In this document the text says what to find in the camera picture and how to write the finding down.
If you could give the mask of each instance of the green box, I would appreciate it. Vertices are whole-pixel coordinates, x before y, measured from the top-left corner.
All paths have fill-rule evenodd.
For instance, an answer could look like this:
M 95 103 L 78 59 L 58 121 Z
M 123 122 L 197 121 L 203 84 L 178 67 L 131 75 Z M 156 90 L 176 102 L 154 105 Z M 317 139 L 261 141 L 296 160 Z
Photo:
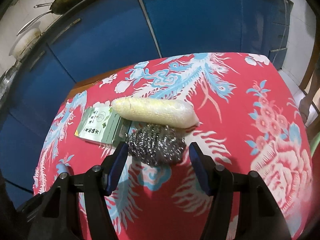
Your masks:
M 76 129 L 75 136 L 91 143 L 113 145 L 125 141 L 131 121 L 121 118 L 110 106 L 89 107 Z

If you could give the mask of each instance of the table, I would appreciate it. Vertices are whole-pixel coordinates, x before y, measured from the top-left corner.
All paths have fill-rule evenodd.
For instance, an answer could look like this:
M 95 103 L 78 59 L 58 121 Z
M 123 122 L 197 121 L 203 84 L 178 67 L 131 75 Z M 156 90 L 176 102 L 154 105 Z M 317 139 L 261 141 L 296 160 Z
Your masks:
M 119 97 L 185 100 L 200 125 L 189 131 L 216 163 L 232 172 L 257 171 L 296 239 L 308 216 L 311 158 L 304 125 L 289 89 L 267 57 L 246 53 L 198 53 L 140 62 L 97 82 L 63 103 L 45 139 L 34 176 L 34 193 L 50 189 L 64 163 L 72 174 L 86 172 L 113 153 L 74 136 L 84 109 L 109 106 Z M 232 207 L 228 239 L 238 219 Z M 185 151 L 172 167 L 151 168 L 128 157 L 118 188 L 106 197 L 119 239 L 199 239 L 212 198 L 201 190 Z M 90 239 L 84 196 L 80 220 Z

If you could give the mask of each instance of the blue gripper pad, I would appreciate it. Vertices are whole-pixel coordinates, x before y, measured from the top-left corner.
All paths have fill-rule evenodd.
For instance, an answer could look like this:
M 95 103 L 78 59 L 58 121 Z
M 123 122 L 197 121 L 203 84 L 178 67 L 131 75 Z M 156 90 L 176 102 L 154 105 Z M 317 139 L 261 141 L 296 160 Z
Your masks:
M 200 150 L 198 144 L 196 142 L 190 143 L 189 158 L 197 176 L 197 179 L 199 181 L 200 187 L 208 196 L 212 196 L 212 190 L 210 189 L 209 185 L 208 173 L 203 165 L 204 157 L 205 156 Z
M 108 174 L 108 186 L 106 192 L 108 195 L 117 188 L 119 179 L 121 177 L 122 170 L 128 157 L 128 146 L 125 142 L 119 143 L 113 155 L 117 155 L 116 159 Z

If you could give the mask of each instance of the metal bolt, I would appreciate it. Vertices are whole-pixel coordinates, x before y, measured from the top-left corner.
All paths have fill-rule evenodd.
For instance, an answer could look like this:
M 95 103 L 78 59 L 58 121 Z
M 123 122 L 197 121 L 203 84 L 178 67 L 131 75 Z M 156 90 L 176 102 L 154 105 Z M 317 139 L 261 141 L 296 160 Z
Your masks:
M 100 165 L 95 165 L 95 166 L 92 167 L 92 170 L 94 172 L 100 171 L 101 170 L 101 166 Z
M 224 170 L 224 166 L 221 165 L 221 164 L 218 164 L 218 165 L 216 166 L 216 170 L 217 170 L 217 171 L 223 171 L 223 170 Z
M 256 171 L 250 171 L 250 176 L 253 178 L 257 178 L 258 177 L 258 173 Z
M 59 175 L 59 178 L 60 179 L 65 179 L 66 177 L 68 176 L 68 173 L 67 172 L 63 172 Z

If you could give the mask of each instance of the pink flower pattern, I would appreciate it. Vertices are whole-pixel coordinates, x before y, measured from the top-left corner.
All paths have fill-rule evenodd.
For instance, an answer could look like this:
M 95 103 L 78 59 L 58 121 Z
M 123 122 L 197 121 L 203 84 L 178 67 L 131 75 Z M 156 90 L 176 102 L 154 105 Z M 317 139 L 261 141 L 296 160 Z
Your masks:
M 248 135 L 252 140 L 246 143 L 252 148 L 251 155 L 256 155 L 250 168 L 263 178 L 289 224 L 292 217 L 300 215 L 301 203 L 310 198 L 312 170 L 306 149 L 301 149 L 299 126 L 289 124 L 283 109 L 266 99 L 270 90 L 264 88 L 265 83 L 259 86 L 254 82 L 247 90 L 259 97 L 253 105 L 260 108 L 260 115 L 256 109 L 249 115 L 263 133 L 255 141 Z

